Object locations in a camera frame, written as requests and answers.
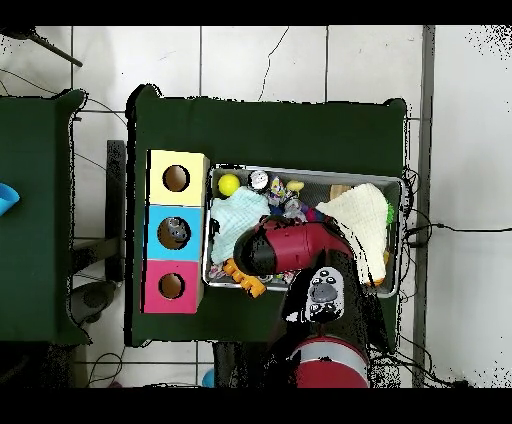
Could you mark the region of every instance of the gray storage bin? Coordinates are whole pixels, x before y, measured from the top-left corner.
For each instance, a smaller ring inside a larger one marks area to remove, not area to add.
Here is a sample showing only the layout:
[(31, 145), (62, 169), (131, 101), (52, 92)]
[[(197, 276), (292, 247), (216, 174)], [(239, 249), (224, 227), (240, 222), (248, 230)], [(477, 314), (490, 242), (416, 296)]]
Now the gray storage bin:
[[(382, 284), (371, 290), (376, 290), (377, 296), (380, 298), (391, 297), (397, 293), (400, 285), (402, 237), (405, 223), (403, 205), (406, 190), (405, 184), (400, 178), (244, 165), (237, 166), (235, 169), (233, 169), (232, 165), (216, 165), (212, 167), (209, 172), (208, 181), (211, 191), (209, 199), (207, 199), (206, 202), (206, 232), (203, 251), (203, 280), (208, 285), (213, 287), (241, 288), (240, 285), (230, 276), (225, 276), (219, 279), (209, 278), (209, 271), (211, 267), (210, 256), (213, 246), (210, 208), (213, 204), (213, 199), (220, 196), (218, 181), (222, 175), (228, 173), (234, 174), (240, 179), (241, 185), (247, 185), (249, 174), (255, 170), (264, 170), (269, 174), (277, 175), (284, 184), (291, 180), (304, 182), (304, 188), (300, 191), (299, 198), (310, 207), (315, 207), (319, 202), (328, 202), (330, 188), (333, 184), (357, 186), (364, 183), (371, 183), (381, 190), (388, 202), (393, 205), (395, 216), (393, 217), (393, 223), (388, 227), (387, 249), (390, 255), (386, 266), (386, 277)], [(266, 283), (265, 285), (267, 290), (275, 291), (286, 291), (289, 286), (288, 284), (276, 279)]]

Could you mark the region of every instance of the blue object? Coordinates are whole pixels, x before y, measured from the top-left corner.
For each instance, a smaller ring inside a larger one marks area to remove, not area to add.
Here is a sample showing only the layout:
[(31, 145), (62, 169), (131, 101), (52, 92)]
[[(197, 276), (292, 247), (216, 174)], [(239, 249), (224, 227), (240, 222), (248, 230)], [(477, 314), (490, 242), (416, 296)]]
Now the blue object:
[[(185, 247), (170, 250), (158, 240), (158, 226), (166, 218), (181, 218), (190, 227), (190, 239)], [(201, 208), (182, 206), (149, 206), (148, 259), (198, 262), (201, 256), (199, 243), (203, 234)]]
[(208, 387), (209, 389), (213, 389), (215, 387), (215, 382), (214, 382), (214, 379), (213, 379), (213, 368), (210, 368), (206, 374), (204, 375), (203, 377), (203, 382), (201, 383), (201, 385), (203, 387)]
[(20, 200), (20, 195), (8, 185), (0, 183), (0, 216)]

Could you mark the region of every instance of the orange toy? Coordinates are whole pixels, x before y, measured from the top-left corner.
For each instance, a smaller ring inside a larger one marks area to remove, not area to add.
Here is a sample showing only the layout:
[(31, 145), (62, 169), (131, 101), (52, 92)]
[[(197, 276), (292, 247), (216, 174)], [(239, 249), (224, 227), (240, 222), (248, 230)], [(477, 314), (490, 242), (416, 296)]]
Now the orange toy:
[(252, 297), (258, 297), (267, 289), (258, 278), (253, 277), (252, 275), (246, 275), (240, 271), (233, 258), (228, 259), (226, 265), (224, 265), (222, 269), (226, 274), (231, 275), (233, 280), (240, 283), (242, 288), (246, 291), (250, 291)]

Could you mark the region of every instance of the pink cube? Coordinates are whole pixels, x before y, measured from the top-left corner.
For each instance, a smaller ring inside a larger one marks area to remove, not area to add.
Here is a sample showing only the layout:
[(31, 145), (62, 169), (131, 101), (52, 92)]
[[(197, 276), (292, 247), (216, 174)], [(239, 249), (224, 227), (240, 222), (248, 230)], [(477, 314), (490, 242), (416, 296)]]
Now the pink cube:
[(200, 266), (194, 261), (148, 259), (142, 275), (142, 313), (195, 314), (202, 298)]

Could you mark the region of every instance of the pink box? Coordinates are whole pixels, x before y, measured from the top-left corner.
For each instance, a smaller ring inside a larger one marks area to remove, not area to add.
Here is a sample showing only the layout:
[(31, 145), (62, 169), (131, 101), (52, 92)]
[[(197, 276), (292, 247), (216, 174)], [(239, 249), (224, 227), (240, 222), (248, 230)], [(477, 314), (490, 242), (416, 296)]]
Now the pink box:
[[(200, 262), (151, 260), (147, 261), (146, 278), (142, 279), (144, 304), (141, 311), (146, 314), (195, 314), (202, 298)], [(182, 294), (174, 299), (160, 292), (160, 280), (166, 274), (177, 274), (184, 282)]]

